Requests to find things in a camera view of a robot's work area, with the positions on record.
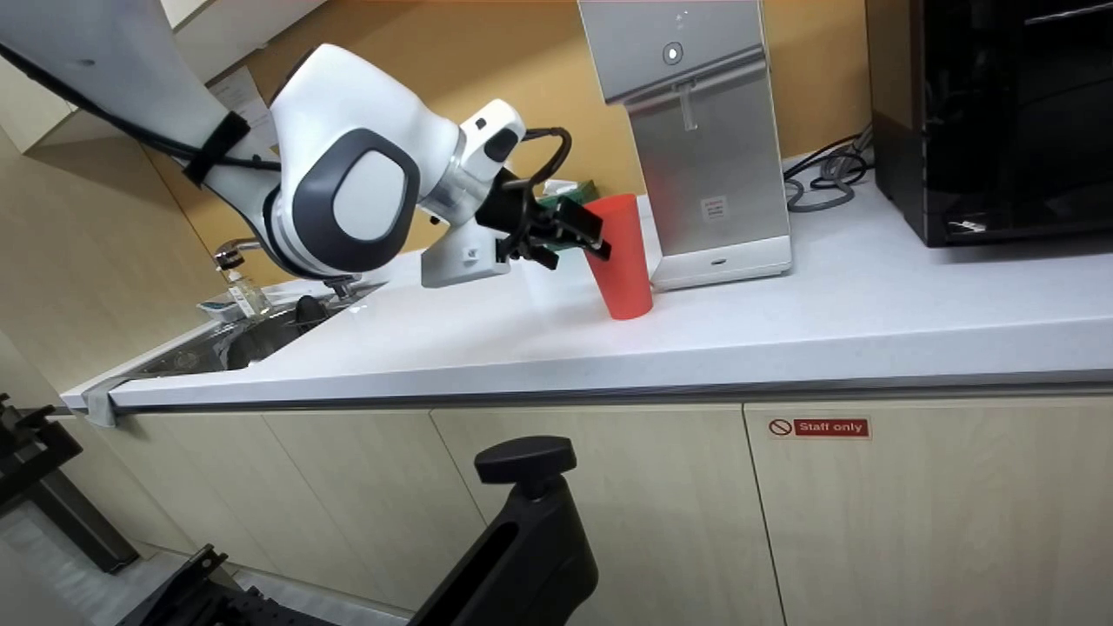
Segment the microwave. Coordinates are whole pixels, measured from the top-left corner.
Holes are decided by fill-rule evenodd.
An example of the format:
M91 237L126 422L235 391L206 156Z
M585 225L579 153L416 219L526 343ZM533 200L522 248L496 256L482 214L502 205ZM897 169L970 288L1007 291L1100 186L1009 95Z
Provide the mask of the microwave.
M931 248L1113 230L1113 3L865 0L876 186Z

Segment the coffee machine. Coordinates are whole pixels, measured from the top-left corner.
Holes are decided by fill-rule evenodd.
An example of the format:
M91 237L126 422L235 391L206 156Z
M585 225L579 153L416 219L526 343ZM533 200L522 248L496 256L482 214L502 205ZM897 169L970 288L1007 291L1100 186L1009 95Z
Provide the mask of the coffee machine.
M759 0L580 0L660 239L657 288L788 275L790 214Z

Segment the white wall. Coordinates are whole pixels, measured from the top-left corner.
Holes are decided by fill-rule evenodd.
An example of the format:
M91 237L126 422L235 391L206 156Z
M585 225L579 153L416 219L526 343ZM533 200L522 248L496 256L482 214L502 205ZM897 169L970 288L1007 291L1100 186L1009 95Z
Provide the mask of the white wall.
M0 135L0 333L53 391L188 331L218 288L131 141L18 156Z

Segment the countertop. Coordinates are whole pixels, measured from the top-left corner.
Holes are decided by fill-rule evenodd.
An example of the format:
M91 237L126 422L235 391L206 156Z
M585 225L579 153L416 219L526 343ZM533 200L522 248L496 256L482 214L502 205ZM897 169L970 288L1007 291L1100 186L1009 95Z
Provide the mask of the countertop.
M1113 239L930 251L876 189L793 217L793 275L657 291L610 320L579 251L562 270L421 288L418 256L272 360L131 380L118 411L455 403L505 398L796 393L1113 384Z

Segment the sink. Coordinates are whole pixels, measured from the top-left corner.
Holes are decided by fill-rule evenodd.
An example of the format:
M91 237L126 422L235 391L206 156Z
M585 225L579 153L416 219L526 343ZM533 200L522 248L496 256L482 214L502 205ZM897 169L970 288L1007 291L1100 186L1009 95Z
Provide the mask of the sink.
M144 362L126 380L247 369L251 362L265 362L267 355L282 351L290 341L309 333L333 312L347 310L365 291L347 291L346 299L304 295L301 304L279 307L260 320L223 320L218 328Z

